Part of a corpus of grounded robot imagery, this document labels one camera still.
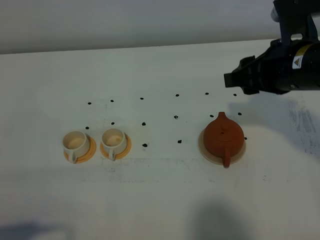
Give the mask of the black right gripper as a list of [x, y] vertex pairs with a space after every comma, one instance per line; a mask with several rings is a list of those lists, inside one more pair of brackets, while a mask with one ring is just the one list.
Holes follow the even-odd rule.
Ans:
[[283, 45], [273, 40], [260, 56], [241, 59], [235, 70], [224, 74], [224, 83], [227, 88], [240, 87], [246, 95], [318, 91], [320, 42], [301, 39]]

